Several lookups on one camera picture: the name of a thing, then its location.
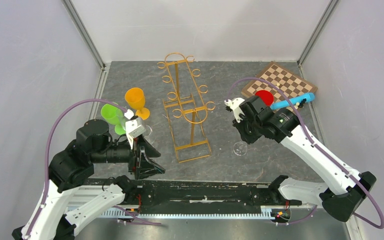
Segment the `red wine glass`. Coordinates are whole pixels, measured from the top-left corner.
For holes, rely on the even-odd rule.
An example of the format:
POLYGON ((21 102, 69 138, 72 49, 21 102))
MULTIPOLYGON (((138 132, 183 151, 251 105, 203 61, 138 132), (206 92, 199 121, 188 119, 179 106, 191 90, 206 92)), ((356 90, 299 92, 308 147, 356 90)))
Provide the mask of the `red wine glass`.
POLYGON ((271 92, 267 90, 258 90, 255 93, 268 107, 274 103, 274 96, 271 92))

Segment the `clear wine glass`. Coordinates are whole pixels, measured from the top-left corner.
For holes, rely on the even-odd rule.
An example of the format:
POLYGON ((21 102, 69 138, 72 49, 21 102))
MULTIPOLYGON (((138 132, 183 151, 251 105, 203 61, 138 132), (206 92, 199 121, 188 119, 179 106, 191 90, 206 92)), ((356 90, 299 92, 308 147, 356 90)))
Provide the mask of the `clear wine glass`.
POLYGON ((151 126, 149 125, 145 125, 145 132, 142 134, 143 137, 148 141, 148 142, 151 142, 153 137, 154 137, 154 134, 153 134, 153 129, 151 126))
POLYGON ((244 141, 238 141, 233 145, 232 151, 237 156, 243 156, 248 152, 248 145, 244 141))

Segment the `green wine glass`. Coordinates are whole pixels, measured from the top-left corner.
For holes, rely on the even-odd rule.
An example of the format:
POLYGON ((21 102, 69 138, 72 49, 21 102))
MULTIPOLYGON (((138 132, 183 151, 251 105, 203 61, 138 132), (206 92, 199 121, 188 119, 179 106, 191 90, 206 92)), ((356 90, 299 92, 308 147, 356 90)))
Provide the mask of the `green wine glass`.
POLYGON ((111 104, 104 104, 100 110, 100 114, 108 124, 114 126, 114 131, 117 135, 121 136, 126 133, 127 119, 121 109, 111 104))

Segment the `orange wine glass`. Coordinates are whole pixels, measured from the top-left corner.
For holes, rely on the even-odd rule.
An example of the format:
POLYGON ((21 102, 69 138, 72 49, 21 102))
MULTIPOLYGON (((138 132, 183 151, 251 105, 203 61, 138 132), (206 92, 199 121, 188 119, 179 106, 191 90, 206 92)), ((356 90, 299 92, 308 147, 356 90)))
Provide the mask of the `orange wine glass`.
POLYGON ((145 107, 146 98, 144 91, 139 87, 130 88, 124 95, 127 104, 135 110, 135 115, 147 120, 150 117, 150 110, 145 107))

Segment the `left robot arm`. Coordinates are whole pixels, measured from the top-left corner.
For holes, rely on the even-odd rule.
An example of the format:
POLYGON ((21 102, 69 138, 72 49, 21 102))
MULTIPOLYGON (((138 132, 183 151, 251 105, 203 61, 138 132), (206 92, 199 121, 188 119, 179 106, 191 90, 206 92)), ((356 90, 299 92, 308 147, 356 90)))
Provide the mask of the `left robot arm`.
POLYGON ((52 158, 48 167, 48 192, 36 206, 39 216, 14 229, 12 237, 15 240, 73 240, 109 208, 122 202, 133 203, 138 197, 137 180, 164 174, 165 169, 155 162, 160 156, 142 135, 137 135, 132 142, 116 142, 106 121, 87 121, 76 131, 76 138, 52 158), (134 178, 118 176, 96 197, 67 211, 74 194, 94 174, 94 165, 100 163, 126 163, 134 178))

